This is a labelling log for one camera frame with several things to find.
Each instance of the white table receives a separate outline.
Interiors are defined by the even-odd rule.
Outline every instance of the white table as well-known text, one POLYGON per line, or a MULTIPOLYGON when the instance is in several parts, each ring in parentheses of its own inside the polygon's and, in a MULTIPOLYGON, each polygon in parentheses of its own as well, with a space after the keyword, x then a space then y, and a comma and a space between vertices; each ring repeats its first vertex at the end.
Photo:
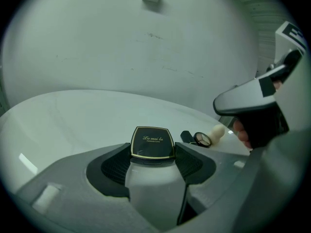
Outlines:
MULTIPOLYGON (((121 92, 72 90, 40 95, 16 105, 0 117, 2 181, 15 193, 60 158, 130 142, 136 126, 167 128, 174 142, 180 142, 182 131, 207 133, 216 124, 219 122, 215 119, 188 107, 121 92)), ((210 149, 248 155, 244 145, 228 131, 210 149)), ((141 194, 135 197, 131 189, 134 191, 141 185, 138 174, 139 179, 149 185, 146 191, 149 195, 169 191, 175 194, 176 203, 182 199, 184 185, 175 165, 167 170, 150 167, 142 171, 141 166, 131 164, 126 185, 130 188, 131 202, 136 201, 137 207, 143 191, 139 188, 141 194)))

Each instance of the hand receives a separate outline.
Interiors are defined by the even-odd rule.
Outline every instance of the hand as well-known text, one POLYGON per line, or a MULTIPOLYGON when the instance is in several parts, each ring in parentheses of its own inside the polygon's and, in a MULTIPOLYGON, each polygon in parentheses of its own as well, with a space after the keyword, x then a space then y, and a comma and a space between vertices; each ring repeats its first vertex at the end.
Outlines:
MULTIPOLYGON (((274 82, 273 82, 273 85, 274 85, 275 89, 278 90, 278 89, 281 87, 282 82, 281 82, 280 80, 277 80, 277 81, 274 81, 274 82)), ((249 142, 248 134, 247 134, 247 132, 245 131, 243 124, 242 124, 239 120, 237 120, 237 121, 234 122, 234 124, 233 124, 233 129, 234 129, 235 131, 239 132, 239 134, 238 134, 238 139, 239 139, 240 141, 242 141, 243 144, 244 144, 247 148, 252 149, 251 143, 249 142)))

